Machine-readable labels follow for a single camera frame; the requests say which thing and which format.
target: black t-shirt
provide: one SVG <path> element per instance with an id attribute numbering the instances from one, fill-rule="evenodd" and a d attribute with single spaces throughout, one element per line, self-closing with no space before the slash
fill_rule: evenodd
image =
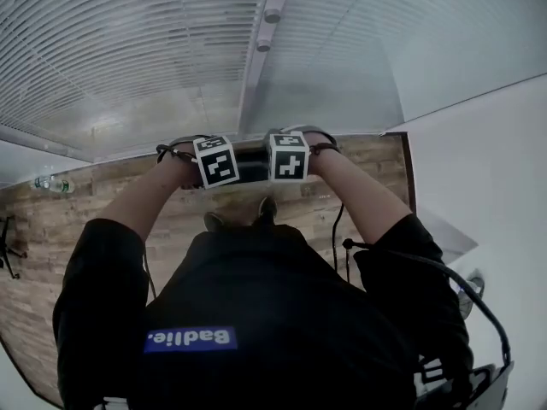
<path id="1" fill-rule="evenodd" d="M 441 258 L 414 215 L 376 247 Z M 456 294 L 426 265 L 358 252 L 365 292 L 289 226 L 204 232 L 146 306 L 143 252 L 123 225 L 85 226 L 53 316 L 67 409 L 105 396 L 135 409 L 329 399 L 412 408 L 418 354 L 448 373 L 473 364 Z"/>

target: dark floor trim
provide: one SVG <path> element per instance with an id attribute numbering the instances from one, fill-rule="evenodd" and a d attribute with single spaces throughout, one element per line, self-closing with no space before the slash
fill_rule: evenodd
<path id="1" fill-rule="evenodd" d="M 407 132 L 386 132 L 384 135 L 401 137 L 403 144 L 404 168 L 407 171 L 407 184 L 409 185 L 409 206 L 416 213 L 416 187 L 414 181 L 414 169 L 412 168 L 412 155 L 410 154 L 409 135 Z"/>
<path id="2" fill-rule="evenodd" d="M 19 368 L 19 365 L 15 362 L 13 356 L 11 355 L 11 353 L 9 352 L 8 350 L 8 345 L 6 344 L 6 342 L 3 340 L 3 337 L 0 335 L 0 343 L 2 344 L 2 348 L 3 350 L 5 351 L 5 353 L 8 355 L 8 358 L 9 358 L 9 361 L 11 361 L 11 364 L 14 365 L 14 368 L 15 370 L 19 373 L 19 375 L 21 375 L 21 378 L 23 378 L 23 381 L 25 382 L 25 384 L 28 386 L 28 388 L 31 390 L 31 392 L 36 395 L 38 398 L 40 398 L 41 400 L 43 401 L 46 401 L 48 404 L 50 404 L 51 406 L 55 407 L 55 408 L 59 408 L 62 410 L 62 407 L 59 407 L 59 404 L 56 404 L 54 403 L 53 401 L 50 401 L 48 398 L 46 398 L 45 396 L 41 396 L 39 393 L 36 392 L 36 390 L 34 389 L 34 387 L 32 386 L 32 384 L 29 383 L 29 381 L 26 379 L 26 376 L 25 374 L 23 373 L 23 371 Z"/>

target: foot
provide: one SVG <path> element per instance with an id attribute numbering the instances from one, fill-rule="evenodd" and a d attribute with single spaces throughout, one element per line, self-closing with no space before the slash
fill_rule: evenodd
<path id="1" fill-rule="evenodd" d="M 271 196 L 264 197 L 258 206 L 258 217 L 256 219 L 268 221 L 273 224 L 276 215 L 277 203 L 275 202 L 275 199 Z"/>
<path id="2" fill-rule="evenodd" d="M 203 216 L 203 223 L 209 232 L 218 232 L 225 225 L 224 220 L 215 213 L 205 213 Z"/>

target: bracelet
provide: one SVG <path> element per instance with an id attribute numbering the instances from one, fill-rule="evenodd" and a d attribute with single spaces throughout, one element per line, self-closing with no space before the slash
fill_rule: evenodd
<path id="1" fill-rule="evenodd" d="M 340 149 L 338 148 L 338 146 L 332 143 L 318 143 L 314 144 L 313 146 L 309 146 L 309 150 L 313 155 L 318 155 L 322 150 L 325 149 L 336 150 L 338 153 L 340 153 Z"/>
<path id="2" fill-rule="evenodd" d="M 167 146 L 166 144 L 159 144 L 156 147 L 156 151 L 159 154 L 159 156 L 157 157 L 158 164 L 162 161 L 163 156 L 165 156 L 167 152 L 169 152 L 172 157 L 176 156 L 177 158 L 179 158 L 180 160 L 184 162 L 192 162 L 192 163 L 197 162 L 196 156 L 191 154 L 190 152 L 181 152 L 180 150 L 171 146 Z"/>

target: shirt logo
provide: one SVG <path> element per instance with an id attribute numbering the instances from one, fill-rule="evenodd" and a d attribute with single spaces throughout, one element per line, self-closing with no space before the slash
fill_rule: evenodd
<path id="1" fill-rule="evenodd" d="M 237 349 L 232 326 L 196 326 L 149 331 L 144 353 L 222 351 Z"/>

